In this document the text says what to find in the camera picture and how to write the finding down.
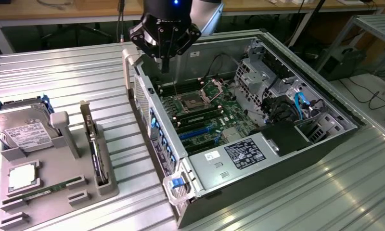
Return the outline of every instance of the hard drive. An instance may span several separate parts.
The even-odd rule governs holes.
[[[51,112],[41,97],[0,103],[0,140],[7,148],[32,152],[52,146],[60,131],[51,126]]]

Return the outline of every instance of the robotic arm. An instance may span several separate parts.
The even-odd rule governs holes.
[[[161,59],[163,73],[169,71],[169,59],[201,35],[213,33],[223,6],[221,0],[144,0],[141,22],[131,28],[129,37],[149,57]]]

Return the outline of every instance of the circuit board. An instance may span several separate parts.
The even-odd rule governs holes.
[[[219,116],[196,123],[196,126],[195,123],[189,123],[189,126],[179,128],[177,124],[173,123],[189,154],[196,154],[247,137],[257,127],[236,102],[228,88],[223,86],[223,92],[220,92],[220,85],[212,84],[211,81],[213,80],[208,80],[201,89],[211,102],[203,99],[200,90],[161,98],[164,109],[172,121],[175,117],[187,116],[191,112],[200,112],[200,110],[211,108],[220,108],[221,110]],[[189,134],[196,131],[201,131],[203,134],[189,137]]]

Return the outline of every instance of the hard drive label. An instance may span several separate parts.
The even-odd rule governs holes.
[[[224,149],[237,169],[244,169],[265,160],[265,156],[252,138],[227,146]]]
[[[32,148],[52,142],[43,123],[28,124],[16,128],[9,128],[4,131],[21,149]]]

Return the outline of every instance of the wooden table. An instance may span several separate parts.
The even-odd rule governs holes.
[[[312,15],[315,3],[304,4],[301,13],[305,13],[292,44],[305,27]],[[385,0],[376,0],[380,13],[385,8]],[[277,2],[272,4],[268,0],[224,0],[224,16],[289,14],[297,13],[300,5]],[[337,0],[327,0],[320,12],[361,11],[367,5],[347,6]],[[141,0],[125,0],[124,20],[139,20],[143,14]],[[12,4],[0,5],[0,50],[3,54],[13,53],[1,28],[5,26],[32,26],[72,23],[113,22],[117,20],[117,9],[108,10],[79,10],[75,5],[65,6],[64,10],[44,6],[36,0],[12,0]]]

